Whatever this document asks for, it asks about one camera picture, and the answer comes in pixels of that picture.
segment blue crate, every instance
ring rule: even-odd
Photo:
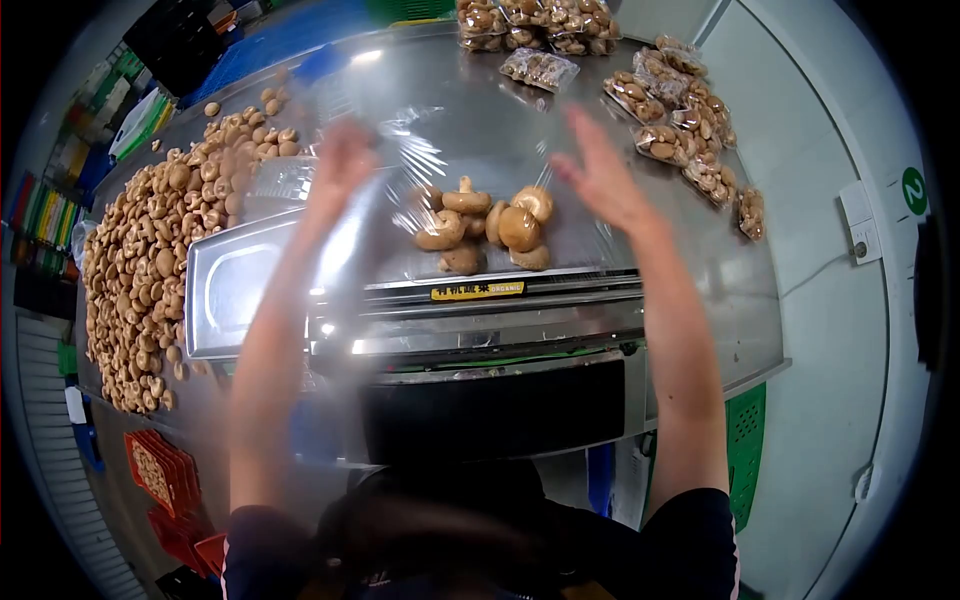
[[[227,48],[204,83],[180,100],[180,107],[193,106],[227,85],[281,60],[373,29],[375,26],[363,2],[325,0],[306,5],[277,24]]]

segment hand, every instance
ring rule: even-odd
[[[566,116],[577,137],[584,168],[572,156],[554,154],[550,164],[557,175],[573,187],[594,214],[630,236],[645,224],[650,225],[651,220],[661,221],[603,128],[577,106],[569,107]]]
[[[344,118],[326,130],[317,159],[301,227],[319,241],[336,224],[353,190],[367,180],[379,158],[370,148],[369,134]]]

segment red basket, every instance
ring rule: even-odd
[[[212,528],[193,515],[172,517],[160,506],[147,511],[147,519],[154,529],[156,540],[163,550],[178,561],[206,577],[213,571],[206,565],[194,544],[210,535]]]
[[[224,558],[227,556],[227,553],[224,552],[224,540],[226,539],[227,534],[217,534],[212,538],[193,544],[197,554],[203,557],[206,565],[217,577],[223,577]]]
[[[170,517],[186,516],[200,507],[200,487],[197,484],[197,470],[193,460],[185,454],[164,442],[153,430],[134,431],[124,434],[124,444],[127,447],[127,461],[130,464],[133,482],[140,486],[162,506]],[[166,480],[169,501],[164,500],[150,490],[143,481],[133,459],[133,448],[139,445],[150,454],[160,466],[163,478]]]

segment black panel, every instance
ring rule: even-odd
[[[224,42],[206,20],[209,3],[157,0],[123,36],[131,50],[175,96],[200,87],[224,53]]]
[[[623,435],[624,366],[370,386],[362,402],[373,463],[524,456]]]

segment electrical outlet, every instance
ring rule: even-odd
[[[863,182],[854,181],[840,190],[840,204],[847,215],[847,227],[853,242],[856,264],[863,265],[880,258],[880,238],[876,233],[874,212],[870,208]]]

